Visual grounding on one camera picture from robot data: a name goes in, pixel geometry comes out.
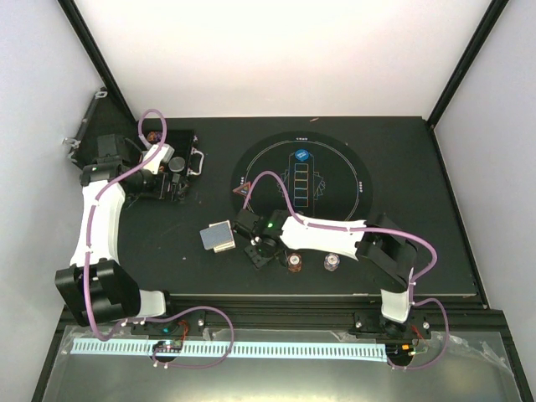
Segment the red-brown poker chip stack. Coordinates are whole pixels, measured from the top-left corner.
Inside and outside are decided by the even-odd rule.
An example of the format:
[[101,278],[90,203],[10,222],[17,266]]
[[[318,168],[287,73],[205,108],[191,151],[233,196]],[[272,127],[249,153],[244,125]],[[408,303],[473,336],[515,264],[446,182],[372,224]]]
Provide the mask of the red-brown poker chip stack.
[[292,273],[297,273],[302,270],[302,257],[297,253],[292,253],[287,256],[287,268]]

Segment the red triangular all-in button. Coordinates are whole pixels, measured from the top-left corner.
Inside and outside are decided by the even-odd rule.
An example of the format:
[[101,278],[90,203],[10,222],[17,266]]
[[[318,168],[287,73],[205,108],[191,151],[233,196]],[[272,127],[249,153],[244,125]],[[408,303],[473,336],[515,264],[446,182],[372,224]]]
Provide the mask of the red triangular all-in button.
[[251,187],[251,181],[242,183],[240,186],[234,188],[232,190],[232,193],[236,195],[237,197],[241,197],[241,200],[239,201],[239,205],[243,205],[244,201],[246,200]]

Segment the blue round blind button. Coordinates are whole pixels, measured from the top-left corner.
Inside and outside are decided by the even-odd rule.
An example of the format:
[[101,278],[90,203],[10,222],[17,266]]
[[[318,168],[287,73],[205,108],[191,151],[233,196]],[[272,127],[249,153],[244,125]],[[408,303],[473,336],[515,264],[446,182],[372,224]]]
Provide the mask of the blue round blind button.
[[310,158],[310,152],[306,149],[298,149],[293,154],[294,161],[304,163],[307,162]]

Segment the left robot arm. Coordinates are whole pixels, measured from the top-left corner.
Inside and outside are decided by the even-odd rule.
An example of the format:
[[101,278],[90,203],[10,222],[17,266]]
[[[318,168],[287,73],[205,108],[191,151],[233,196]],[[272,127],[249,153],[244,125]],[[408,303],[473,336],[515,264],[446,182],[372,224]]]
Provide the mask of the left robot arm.
[[129,198],[179,201],[188,190],[193,134],[172,145],[156,140],[157,133],[150,132],[149,148],[143,151],[122,135],[102,136],[95,157],[82,169],[84,212],[78,243],[69,267],[54,278],[81,326],[150,317],[161,334],[178,328],[180,315],[167,306],[168,294],[140,289],[121,267],[118,253],[121,211]]

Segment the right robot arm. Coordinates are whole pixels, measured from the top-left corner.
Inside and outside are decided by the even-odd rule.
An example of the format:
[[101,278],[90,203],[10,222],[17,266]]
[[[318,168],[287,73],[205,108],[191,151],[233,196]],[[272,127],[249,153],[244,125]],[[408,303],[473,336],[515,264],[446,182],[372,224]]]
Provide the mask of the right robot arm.
[[276,210],[262,217],[242,209],[231,230],[250,244],[246,254],[257,268],[299,250],[315,250],[360,261],[380,289],[383,332],[401,337],[411,327],[410,278],[417,246],[385,216],[372,221],[332,221]]

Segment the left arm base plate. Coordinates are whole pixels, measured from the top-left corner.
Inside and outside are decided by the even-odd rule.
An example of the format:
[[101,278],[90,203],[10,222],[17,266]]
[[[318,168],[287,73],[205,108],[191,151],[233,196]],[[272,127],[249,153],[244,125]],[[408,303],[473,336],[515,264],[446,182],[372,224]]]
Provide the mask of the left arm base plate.
[[146,322],[144,325],[132,324],[131,334],[149,338],[180,338],[198,336],[204,329],[206,312],[190,312],[170,322]]

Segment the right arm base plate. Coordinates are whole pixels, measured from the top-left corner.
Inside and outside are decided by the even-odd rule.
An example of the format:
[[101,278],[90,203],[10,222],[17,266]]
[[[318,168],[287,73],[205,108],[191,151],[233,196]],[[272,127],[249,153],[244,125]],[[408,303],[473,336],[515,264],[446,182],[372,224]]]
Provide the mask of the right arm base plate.
[[422,314],[411,313],[405,322],[395,322],[385,318],[379,311],[357,311],[353,314],[353,332],[361,338],[411,340],[417,337],[416,330],[429,338],[427,322]]

